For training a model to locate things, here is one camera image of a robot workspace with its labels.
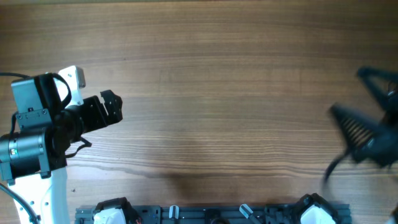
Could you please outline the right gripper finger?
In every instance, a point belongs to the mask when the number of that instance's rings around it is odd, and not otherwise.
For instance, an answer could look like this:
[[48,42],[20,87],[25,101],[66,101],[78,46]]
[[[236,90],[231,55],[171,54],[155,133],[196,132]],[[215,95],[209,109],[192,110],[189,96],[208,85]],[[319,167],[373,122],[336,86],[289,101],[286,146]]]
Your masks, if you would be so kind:
[[376,146],[381,143],[379,123],[366,114],[334,104],[330,113],[348,146]]
[[357,76],[382,109],[397,109],[397,72],[361,67]]

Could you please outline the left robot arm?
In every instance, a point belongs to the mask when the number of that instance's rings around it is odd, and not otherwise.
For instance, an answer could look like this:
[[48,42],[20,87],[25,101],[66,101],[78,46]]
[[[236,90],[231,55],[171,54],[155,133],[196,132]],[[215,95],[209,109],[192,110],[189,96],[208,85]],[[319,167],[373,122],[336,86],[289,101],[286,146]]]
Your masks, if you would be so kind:
[[123,101],[111,90],[72,104],[72,90],[61,98],[57,73],[35,77],[18,74],[12,83],[17,111],[13,126],[1,136],[1,190],[17,207],[21,223],[69,223],[66,199],[66,151],[74,142],[91,147],[83,134],[122,120]]

